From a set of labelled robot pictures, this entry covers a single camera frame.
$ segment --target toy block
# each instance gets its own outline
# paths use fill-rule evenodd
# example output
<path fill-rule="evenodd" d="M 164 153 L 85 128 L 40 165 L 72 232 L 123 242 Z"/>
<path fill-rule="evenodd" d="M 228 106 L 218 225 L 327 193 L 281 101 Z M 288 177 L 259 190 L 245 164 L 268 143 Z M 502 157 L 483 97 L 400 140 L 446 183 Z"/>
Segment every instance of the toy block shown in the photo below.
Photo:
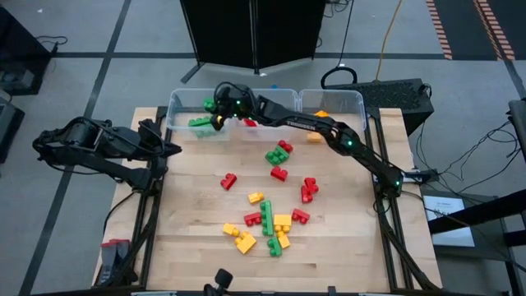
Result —
<path fill-rule="evenodd" d="M 320 143 L 321 139 L 321 135 L 317 132 L 309 132 L 307 134 L 307 142 L 309 143 Z"/>
<path fill-rule="evenodd" d="M 223 225 L 223 232 L 226 233 L 226 234 L 230 234 L 232 236 L 238 236 L 239 235 L 239 230 L 236 228 L 236 226 L 234 226 L 232 224 L 228 224 L 228 223 L 225 223 Z"/>
<path fill-rule="evenodd" d="M 190 119 L 188 122 L 189 127 L 202 127 L 205 125 L 210 125 L 210 117 Z"/>
<path fill-rule="evenodd" d="M 294 209 L 292 218 L 294 221 L 299 221 L 299 223 L 305 224 L 311 216 L 302 210 Z"/>
<path fill-rule="evenodd" d="M 257 124 L 255 121 L 244 118 L 243 121 L 248 127 L 255 127 Z"/>
<path fill-rule="evenodd" d="M 307 186 L 302 185 L 302 203 L 309 203 L 312 201 L 312 194 L 309 192 Z"/>
<path fill-rule="evenodd" d="M 288 237 L 283 231 L 279 231 L 276 235 L 278 236 L 279 245 L 282 249 L 290 247 Z"/>
<path fill-rule="evenodd" d="M 252 236 L 252 234 L 248 233 L 247 231 L 243 231 L 239 238 L 236 238 L 235 243 L 239 251 L 245 254 L 256 244 L 256 239 Z"/>
<path fill-rule="evenodd" d="M 243 218 L 245 219 L 245 224 L 247 224 L 247 226 L 261 224 L 261 213 L 259 212 L 250 215 L 245 215 Z"/>
<path fill-rule="evenodd" d="M 272 257 L 281 256 L 281 246 L 279 245 L 278 238 L 276 237 L 271 238 L 267 244 L 269 245 L 270 255 Z"/>
<path fill-rule="evenodd" d="M 272 164 L 278 165 L 288 160 L 288 153 L 280 146 L 276 146 L 273 151 L 267 152 L 265 158 Z"/>
<path fill-rule="evenodd" d="M 254 192 L 248 195 L 248 201 L 253 205 L 257 202 L 263 201 L 265 196 L 263 192 Z"/>
<path fill-rule="evenodd" d="M 278 180 L 285 181 L 287 178 L 288 172 L 286 169 L 281 169 L 279 166 L 275 166 L 270 171 L 270 176 L 277 178 Z"/>
<path fill-rule="evenodd" d="M 317 116 L 317 117 L 329 117 L 329 114 L 323 110 L 320 110 L 316 113 L 314 113 L 314 116 Z"/>
<path fill-rule="evenodd" d="M 221 180 L 221 186 L 223 186 L 224 189 L 229 190 L 237 179 L 238 177 L 236 177 L 235 174 L 227 173 L 226 175 L 224 175 L 224 179 Z"/>
<path fill-rule="evenodd" d="M 205 106 L 205 110 L 208 112 L 214 112 L 215 110 L 215 102 L 212 98 L 206 98 L 203 101 L 203 105 Z"/>
<path fill-rule="evenodd" d="M 292 145 L 290 145 L 289 143 L 287 143 L 284 140 L 279 141 L 278 142 L 278 146 L 283 148 L 283 150 L 287 151 L 287 153 L 292 152 L 293 149 L 294 149 L 294 147 Z"/>
<path fill-rule="evenodd" d="M 291 215 L 274 215 L 274 225 L 290 226 L 293 224 Z"/>
<path fill-rule="evenodd" d="M 305 186 L 307 186 L 307 189 L 311 194 L 318 193 L 318 190 L 320 190 L 318 185 L 316 185 L 315 178 L 305 178 L 303 182 L 305 183 Z"/>
<path fill-rule="evenodd" d="M 272 235 L 274 234 L 274 229 L 272 228 L 272 206 L 270 205 L 270 201 L 263 201 L 260 204 L 260 208 L 263 235 Z"/>

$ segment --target plastic bin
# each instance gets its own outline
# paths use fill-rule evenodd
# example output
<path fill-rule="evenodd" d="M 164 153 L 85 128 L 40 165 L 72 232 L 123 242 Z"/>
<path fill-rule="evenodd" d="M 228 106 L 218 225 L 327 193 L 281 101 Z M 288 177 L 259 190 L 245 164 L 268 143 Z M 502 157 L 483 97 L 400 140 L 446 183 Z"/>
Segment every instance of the plastic bin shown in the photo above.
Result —
<path fill-rule="evenodd" d="M 298 103 L 303 113 L 323 110 L 335 120 L 347 123 L 355 131 L 365 131 L 363 97 L 355 90 L 302 90 Z"/>
<path fill-rule="evenodd" d="M 221 132 L 213 127 L 189 127 L 188 121 L 210 116 L 203 101 L 213 98 L 215 89 L 176 89 L 170 96 L 167 126 L 183 140 L 228 141 L 235 133 L 243 141 L 278 141 L 290 138 L 290 127 L 248 127 L 244 121 L 230 118 Z M 252 89 L 255 96 L 263 95 L 285 108 L 300 111 L 298 93 L 286 89 Z"/>

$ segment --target wooden table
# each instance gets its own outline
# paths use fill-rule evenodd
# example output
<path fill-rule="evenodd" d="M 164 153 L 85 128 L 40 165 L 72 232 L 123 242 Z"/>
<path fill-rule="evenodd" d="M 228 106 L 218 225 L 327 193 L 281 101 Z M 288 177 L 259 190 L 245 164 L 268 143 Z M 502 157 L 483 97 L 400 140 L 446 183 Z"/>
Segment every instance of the wooden table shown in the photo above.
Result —
<path fill-rule="evenodd" d="M 155 112 L 155 108 L 136 109 L 132 128 L 137 129 L 142 119 L 154 118 Z M 359 127 L 359 120 L 351 115 L 335 119 Z M 382 109 L 381 122 L 390 161 L 401 169 L 411 169 L 413 160 L 400 110 Z M 282 165 L 288 170 L 285 183 L 270 176 L 271 166 L 264 158 L 275 141 L 242 141 L 235 137 L 237 133 L 231 141 L 193 141 L 173 134 L 172 141 L 182 147 L 182 153 L 168 159 L 148 290 L 202 290 L 204 284 L 213 284 L 217 270 L 224 268 L 234 275 L 232 291 L 326 292 L 327 286 L 334 285 L 338 292 L 389 292 L 381 232 L 372 209 L 371 174 L 325 143 L 306 143 L 304 131 L 291 130 L 294 151 Z M 378 150 L 374 131 L 373 125 L 372 138 Z M 365 141 L 363 132 L 360 137 Z M 229 191 L 219 185 L 226 173 L 238 176 Z M 314 201 L 307 205 L 300 202 L 304 177 L 315 177 L 320 185 Z M 404 184 L 404 190 L 420 193 L 414 184 Z M 129 192 L 126 184 L 118 184 L 113 205 Z M 275 214 L 290 214 L 293 208 L 311 214 L 307 224 L 293 224 L 288 234 L 291 247 L 281 257 L 270 257 L 268 238 L 262 235 L 260 225 L 248 228 L 244 224 L 244 215 L 259 210 L 247 200 L 252 192 L 265 193 Z M 138 202 L 139 198 L 133 197 L 113 213 L 105 242 L 132 237 Z M 441 286 L 422 202 L 402 195 L 398 203 L 409 253 L 429 279 Z M 257 244 L 247 255 L 236 249 L 233 237 L 222 232 L 227 222 L 255 236 Z M 393 258 L 399 286 L 404 287 L 394 249 Z M 141 265 L 142 253 L 136 272 Z"/>

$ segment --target yellow block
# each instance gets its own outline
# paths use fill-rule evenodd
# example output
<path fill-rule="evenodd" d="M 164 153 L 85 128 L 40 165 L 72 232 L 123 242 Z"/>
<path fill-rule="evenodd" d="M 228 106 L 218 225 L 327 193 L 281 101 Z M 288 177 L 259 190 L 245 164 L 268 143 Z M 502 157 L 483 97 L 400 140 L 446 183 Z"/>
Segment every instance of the yellow block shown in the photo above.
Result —
<path fill-rule="evenodd" d="M 228 223 L 225 223 L 223 225 L 223 232 L 226 233 L 226 234 L 233 235 L 233 236 L 238 236 L 239 235 L 239 230 L 236 228 L 236 226 L 234 226 L 232 224 L 228 224 Z"/>
<path fill-rule="evenodd" d="M 307 134 L 307 142 L 320 143 L 323 137 L 317 132 L 309 132 Z"/>
<path fill-rule="evenodd" d="M 320 110 L 316 113 L 314 113 L 314 116 L 317 116 L 317 117 L 329 117 L 329 114 L 323 110 Z"/>
<path fill-rule="evenodd" d="M 265 199 L 265 196 L 263 195 L 263 192 L 254 192 L 248 195 L 248 201 L 251 204 L 255 204 L 257 202 L 263 201 Z"/>
<path fill-rule="evenodd" d="M 245 231 L 239 238 L 236 238 L 235 243 L 239 251 L 244 254 L 256 244 L 256 239 L 250 233 Z"/>
<path fill-rule="evenodd" d="M 291 215 L 274 215 L 274 225 L 290 226 L 293 224 Z"/>
<path fill-rule="evenodd" d="M 288 237 L 285 235 L 283 231 L 279 231 L 277 234 L 279 244 L 281 245 L 281 248 L 286 248 L 290 246 L 290 242 L 288 240 Z"/>

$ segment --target red block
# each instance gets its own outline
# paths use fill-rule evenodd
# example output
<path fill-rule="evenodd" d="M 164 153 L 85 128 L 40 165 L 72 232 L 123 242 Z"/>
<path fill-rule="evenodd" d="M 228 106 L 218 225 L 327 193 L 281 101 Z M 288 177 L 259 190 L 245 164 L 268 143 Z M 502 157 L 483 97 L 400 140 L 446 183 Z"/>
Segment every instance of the red block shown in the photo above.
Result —
<path fill-rule="evenodd" d="M 307 214 L 306 212 L 302 210 L 298 210 L 298 209 L 293 210 L 293 220 L 294 221 L 299 220 L 299 223 L 305 224 L 309 220 L 309 218 L 311 218 L 311 216 Z"/>
<path fill-rule="evenodd" d="M 279 166 L 275 166 L 270 171 L 270 176 L 277 178 L 278 180 L 285 181 L 287 178 L 288 172 L 286 169 L 281 169 Z"/>
<path fill-rule="evenodd" d="M 290 145 L 289 143 L 287 143 L 286 141 L 284 140 L 281 140 L 278 142 L 278 145 L 283 148 L 283 150 L 287 151 L 287 153 L 290 153 L 293 151 L 293 146 Z"/>
<path fill-rule="evenodd" d="M 312 201 L 312 194 L 309 192 L 307 186 L 302 185 L 302 203 L 309 203 Z"/>
<path fill-rule="evenodd" d="M 317 193 L 320 189 L 318 185 L 316 185 L 316 179 L 315 178 L 305 178 L 304 180 L 305 186 L 307 186 L 307 189 L 311 194 Z"/>
<path fill-rule="evenodd" d="M 245 124 L 246 124 L 248 127 L 255 127 L 255 126 L 256 126 L 256 122 L 253 121 L 253 120 L 250 120 L 250 119 L 246 119 L 246 118 L 244 118 L 243 121 L 245 122 Z"/>
<path fill-rule="evenodd" d="M 254 214 L 244 216 L 245 223 L 247 226 L 253 226 L 254 224 L 261 224 L 261 213 L 257 212 Z"/>
<path fill-rule="evenodd" d="M 233 173 L 227 173 L 224 176 L 224 179 L 221 180 L 221 186 L 223 186 L 224 189 L 229 190 L 231 186 L 236 182 L 238 177 L 236 177 Z"/>

